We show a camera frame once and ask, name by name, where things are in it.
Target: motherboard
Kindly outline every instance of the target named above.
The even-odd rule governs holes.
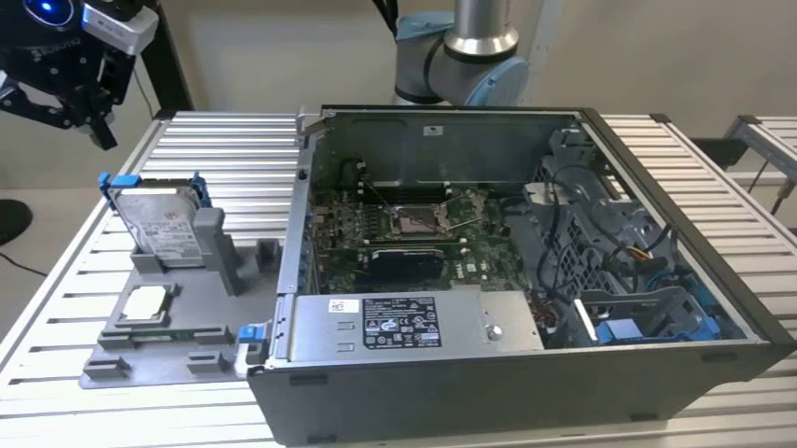
[[[501,198],[479,186],[326,191],[313,206],[322,293],[529,287]]]

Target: white wall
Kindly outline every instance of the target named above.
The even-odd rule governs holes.
[[[527,54],[539,2],[516,0]],[[401,15],[455,0],[401,0]],[[369,0],[170,0],[163,7],[197,105],[294,112],[300,105],[386,104],[396,45]]]
[[[568,0],[532,102],[667,113],[693,136],[797,115],[797,2]]]

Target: metal table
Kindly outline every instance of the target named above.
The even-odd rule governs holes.
[[[648,116],[605,118],[797,336],[794,235],[671,123]],[[236,242],[246,245],[281,236],[298,152],[296,120],[292,115],[180,113],[154,122],[122,170],[145,177],[188,177],[200,170],[214,205],[228,211],[226,229]],[[133,268],[133,247],[121,219],[101,201],[0,345],[0,446],[278,446],[245,382],[78,387],[83,363]],[[797,356],[752,382],[716,388],[668,422],[388,442],[389,446],[499,444],[796,446]]]
[[[740,116],[727,137],[742,139],[762,157],[797,181],[797,118]]]

